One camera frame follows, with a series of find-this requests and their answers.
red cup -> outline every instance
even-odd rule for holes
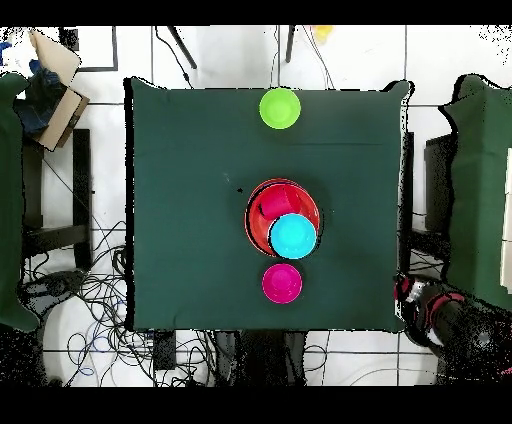
[[[299,213],[300,206],[299,196],[289,184],[276,184],[261,193],[260,210],[269,221],[288,213]]]

plastic cup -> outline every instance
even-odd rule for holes
[[[302,290],[299,271],[288,264],[276,264],[263,275],[263,292],[274,303],[290,303]]]
[[[300,199],[288,184],[273,185],[261,193],[261,213],[270,221],[289,213],[300,212]]]
[[[287,214],[278,218],[269,231],[269,244],[278,256],[300,259],[309,255],[316,245],[316,229],[304,216]]]
[[[260,101],[263,122],[276,130],[291,127],[300,115],[300,100],[288,88],[274,88],[265,93]]]

floor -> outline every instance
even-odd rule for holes
[[[198,65],[193,71],[172,40],[166,27],[159,35],[170,43],[195,88],[269,87],[277,85],[277,65],[271,83],[272,59],[276,53],[273,25],[180,27],[179,32]],[[55,28],[43,32],[57,37]],[[105,27],[78,27],[83,66],[111,67],[117,50],[117,71],[79,72],[71,86],[91,99],[77,124],[91,130],[93,167],[94,241],[99,243],[125,219],[125,128],[122,79],[137,76],[169,89],[187,88],[182,72],[169,48],[155,37],[154,27],[117,27],[117,48],[112,47],[111,30]],[[415,85],[408,109],[408,130],[415,134],[414,226],[423,227],[425,210],[422,150],[425,141],[451,131],[437,106],[450,101],[457,78],[466,73],[484,74],[494,83],[512,84],[512,30],[487,26],[336,26],[326,43],[319,46],[337,89],[381,90],[393,80],[408,79]],[[325,71],[298,27],[289,64],[284,61],[287,27],[281,27],[280,83],[300,89],[324,89]],[[71,184],[72,148],[47,152],[46,160],[59,176]],[[46,167],[43,183],[45,226],[71,223],[72,194]],[[121,223],[108,236],[111,245],[125,237]],[[32,267],[43,258],[32,260]],[[42,266],[44,272],[72,269],[71,251],[58,250]],[[108,274],[108,261],[101,261],[95,273]],[[68,340],[76,332],[86,333],[93,323],[90,311],[78,299],[55,308],[50,315],[44,340],[45,363],[50,376],[67,381],[75,374],[80,338]],[[195,337],[179,331],[178,341]],[[73,386],[151,386],[153,383],[137,363],[116,361],[115,353],[101,345],[92,351],[85,365],[95,368],[79,373]],[[437,359],[429,351],[412,344],[403,334],[382,332],[315,331],[308,336],[304,364],[309,385],[418,385],[435,379]],[[188,358],[190,345],[180,349]],[[328,351],[327,360],[322,349]],[[150,370],[151,364],[143,364]],[[199,370],[197,378],[204,377]]]

green cloth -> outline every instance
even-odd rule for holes
[[[408,82],[296,91],[301,115],[286,130],[261,120],[263,89],[131,83],[135,328],[401,329],[393,276]],[[304,187],[325,220],[319,248],[293,261],[303,289],[286,305],[261,288],[279,260],[244,230],[250,193],[274,177]]]
[[[23,185],[22,127],[12,108],[16,95],[28,87],[21,75],[0,76],[0,323],[23,331],[39,321],[16,296],[22,267]]]
[[[512,308],[500,286],[507,149],[512,147],[512,92],[488,86],[478,75],[461,82],[456,101],[444,106],[456,125],[452,163],[449,284],[495,306]]]

green cup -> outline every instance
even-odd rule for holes
[[[274,88],[265,93],[260,101],[263,122],[275,130],[291,127],[300,115],[300,101],[288,88]]]

